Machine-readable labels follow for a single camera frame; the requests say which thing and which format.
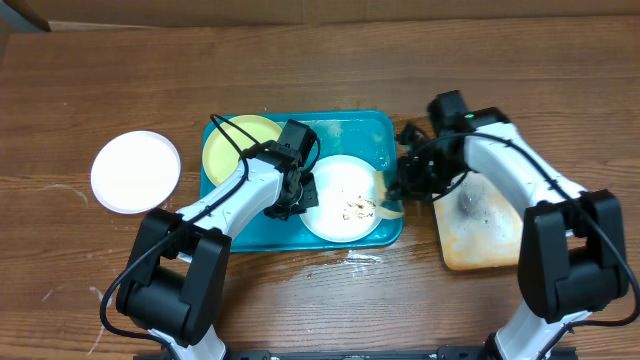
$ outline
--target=wooden surface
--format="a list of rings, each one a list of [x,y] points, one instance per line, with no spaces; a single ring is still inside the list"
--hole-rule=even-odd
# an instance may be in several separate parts
[[[637,0],[5,1],[18,9],[31,8],[48,21],[157,27],[640,15]]]
[[[111,138],[169,137],[184,173],[168,209],[198,195],[208,114],[374,108],[426,125],[461,89],[499,106],[539,154],[621,200],[640,269],[640,18],[407,22],[12,35],[0,67],[0,357],[86,358],[99,294],[142,216],[101,207],[89,171]],[[520,301],[515,269],[442,266],[429,211],[409,206],[381,249],[233,256],[216,328],[234,349],[409,350],[480,344]],[[631,299],[598,318],[620,318]],[[128,319],[110,316],[133,329]],[[580,329],[584,358],[638,358],[640,325]],[[155,345],[104,334],[90,355]]]

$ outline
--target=yellow plate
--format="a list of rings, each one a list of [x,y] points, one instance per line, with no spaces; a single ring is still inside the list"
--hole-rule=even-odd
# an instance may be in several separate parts
[[[230,119],[230,121],[238,125],[242,130],[248,132],[260,143],[269,140],[278,140],[280,133],[282,133],[282,129],[278,124],[258,115],[236,116]],[[253,145],[253,141],[233,126],[223,123],[222,129],[241,150]],[[202,166],[213,185],[218,186],[227,180],[236,167],[238,167],[239,159],[238,153],[219,131],[214,130],[211,135],[209,135],[202,149]]]

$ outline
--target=tray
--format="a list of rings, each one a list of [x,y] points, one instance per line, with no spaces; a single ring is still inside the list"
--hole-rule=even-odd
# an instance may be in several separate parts
[[[309,125],[318,134],[322,144],[320,158],[344,154],[359,157],[371,164],[376,170],[396,167],[393,124],[391,119],[380,111],[326,111],[260,114],[260,116],[271,119],[281,127],[289,119]],[[215,126],[211,123],[205,128],[202,138],[203,147],[214,130]],[[309,155],[309,162],[315,157],[313,151]],[[200,170],[200,198],[214,188],[215,186],[209,181],[202,167]],[[281,221],[259,214],[233,240],[231,252],[333,250],[385,246],[393,243],[400,236],[402,227],[402,219],[382,220],[380,225],[363,239],[340,244],[329,242],[312,234],[304,226],[300,216],[292,216],[287,221]]]

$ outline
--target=teal tray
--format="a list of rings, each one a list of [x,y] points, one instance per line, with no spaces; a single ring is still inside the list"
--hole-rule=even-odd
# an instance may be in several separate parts
[[[391,119],[375,110],[327,111],[308,113],[260,114],[276,122],[280,127],[289,119],[309,125],[322,144],[320,158],[332,155],[351,155],[371,164],[376,170],[396,167],[395,133]],[[215,130],[209,124],[204,130],[202,146]],[[315,157],[312,150],[308,161]],[[215,186],[200,171],[200,198]],[[333,250],[363,248],[392,244],[402,232],[403,220],[382,220],[366,237],[350,243],[332,243],[313,233],[302,223],[300,216],[287,221],[256,216],[233,240],[231,252],[248,253],[292,250]]]

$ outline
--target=wooden table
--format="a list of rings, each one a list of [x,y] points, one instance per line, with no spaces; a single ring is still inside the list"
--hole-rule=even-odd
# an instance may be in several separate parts
[[[86,358],[100,291],[142,218],[98,204],[92,160],[123,132],[165,134],[183,159],[165,204],[177,210],[198,196],[211,112],[374,108],[426,126],[425,104],[461,89],[472,109],[500,107],[567,176],[620,198],[640,269],[639,30],[638,17],[601,17],[13,35],[0,67],[0,357]],[[480,344],[520,302],[515,269],[446,271],[434,229],[409,206],[387,248],[233,256],[219,335],[280,352]],[[580,329],[565,344],[631,359],[638,336],[637,324]],[[155,350],[105,333],[90,357]]]

